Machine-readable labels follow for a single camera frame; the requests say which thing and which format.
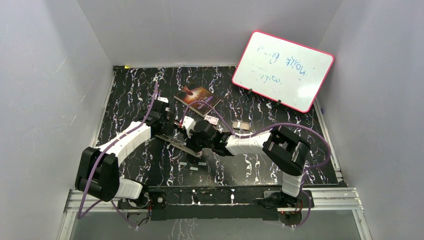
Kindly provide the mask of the red white staple box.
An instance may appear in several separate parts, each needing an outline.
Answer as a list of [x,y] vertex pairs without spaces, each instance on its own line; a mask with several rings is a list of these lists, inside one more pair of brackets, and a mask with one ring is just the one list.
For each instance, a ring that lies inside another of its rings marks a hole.
[[214,116],[210,116],[210,115],[206,115],[204,117],[204,120],[208,121],[210,124],[217,126],[219,123],[219,119],[217,117]]

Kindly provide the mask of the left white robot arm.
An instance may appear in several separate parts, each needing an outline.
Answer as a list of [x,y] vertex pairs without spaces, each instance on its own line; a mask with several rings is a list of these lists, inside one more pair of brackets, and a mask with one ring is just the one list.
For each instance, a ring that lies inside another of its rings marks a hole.
[[148,187],[136,180],[122,178],[121,163],[139,146],[161,134],[170,135],[174,130],[175,113],[169,100],[154,100],[147,119],[139,118],[114,139],[100,147],[87,147],[81,159],[75,179],[75,188],[81,192],[108,202],[114,198],[128,199],[137,208],[149,203]]

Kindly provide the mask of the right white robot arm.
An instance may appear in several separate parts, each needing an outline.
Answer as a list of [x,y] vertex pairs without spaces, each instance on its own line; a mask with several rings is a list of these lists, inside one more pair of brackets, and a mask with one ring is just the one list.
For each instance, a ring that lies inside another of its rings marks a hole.
[[207,120],[196,122],[185,117],[186,146],[195,153],[211,149],[222,157],[258,154],[268,156],[283,172],[281,191],[266,193],[259,203],[267,208],[297,207],[302,199],[301,184],[310,144],[284,126],[273,126],[258,134],[232,134],[219,131]]

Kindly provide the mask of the black stapler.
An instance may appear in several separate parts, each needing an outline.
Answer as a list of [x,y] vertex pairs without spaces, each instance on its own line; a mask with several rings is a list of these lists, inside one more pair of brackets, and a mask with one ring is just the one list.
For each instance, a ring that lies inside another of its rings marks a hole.
[[178,120],[175,120],[174,122],[173,122],[173,125],[174,125],[174,127],[175,128],[178,128],[178,129],[184,129],[185,127],[184,127],[184,125],[183,125],[183,123],[181,123],[180,121],[178,121]]

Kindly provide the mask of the cardboard staple tray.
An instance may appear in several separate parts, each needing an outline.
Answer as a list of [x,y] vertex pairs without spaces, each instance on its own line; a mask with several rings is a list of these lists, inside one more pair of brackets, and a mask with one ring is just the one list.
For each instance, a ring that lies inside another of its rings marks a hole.
[[250,124],[248,122],[245,122],[245,121],[235,120],[235,121],[232,122],[232,128],[234,130],[248,131],[248,130],[250,130]]

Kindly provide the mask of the beige stapler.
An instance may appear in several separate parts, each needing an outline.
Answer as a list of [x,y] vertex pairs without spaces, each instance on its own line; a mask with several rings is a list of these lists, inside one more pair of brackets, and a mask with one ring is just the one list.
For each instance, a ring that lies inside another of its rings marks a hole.
[[161,139],[161,140],[164,140],[164,141],[168,142],[169,144],[171,144],[175,148],[180,149],[181,151],[184,151],[187,154],[192,155],[192,156],[194,156],[196,158],[200,158],[202,156],[202,152],[195,152],[195,151],[193,151],[192,149],[190,149],[190,148],[188,148],[186,146],[186,143],[185,142],[183,142],[181,140],[178,140],[176,138],[173,138],[171,136],[164,135],[164,134],[157,134],[155,136],[157,138]]

